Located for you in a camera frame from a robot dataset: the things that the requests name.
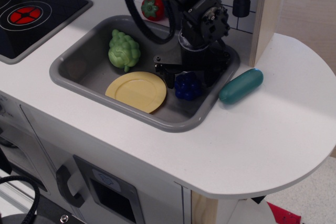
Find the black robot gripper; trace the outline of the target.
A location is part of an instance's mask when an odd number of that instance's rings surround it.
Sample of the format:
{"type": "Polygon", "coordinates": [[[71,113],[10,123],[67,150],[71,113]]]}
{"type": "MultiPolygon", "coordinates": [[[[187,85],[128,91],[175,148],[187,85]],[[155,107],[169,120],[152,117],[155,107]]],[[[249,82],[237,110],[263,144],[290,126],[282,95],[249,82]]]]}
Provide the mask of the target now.
{"type": "Polygon", "coordinates": [[[204,84],[211,87],[229,65],[231,47],[222,40],[200,50],[189,50],[177,44],[173,49],[153,57],[155,71],[163,75],[169,89],[175,85],[175,76],[182,72],[202,71],[204,84]]]}

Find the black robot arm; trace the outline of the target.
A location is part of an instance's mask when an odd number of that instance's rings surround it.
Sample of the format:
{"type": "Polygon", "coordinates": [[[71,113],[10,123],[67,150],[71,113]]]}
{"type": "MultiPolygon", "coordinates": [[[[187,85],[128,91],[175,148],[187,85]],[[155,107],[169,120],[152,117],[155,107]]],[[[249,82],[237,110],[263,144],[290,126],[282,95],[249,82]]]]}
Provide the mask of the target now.
{"type": "Polygon", "coordinates": [[[154,58],[168,88],[175,85],[175,76],[183,71],[202,71],[210,87],[227,68],[230,49],[222,40],[229,31],[228,13],[221,0],[162,0],[169,19],[166,38],[156,35],[144,22],[133,0],[125,0],[135,24],[152,42],[167,44],[175,36],[177,45],[154,58]]]}

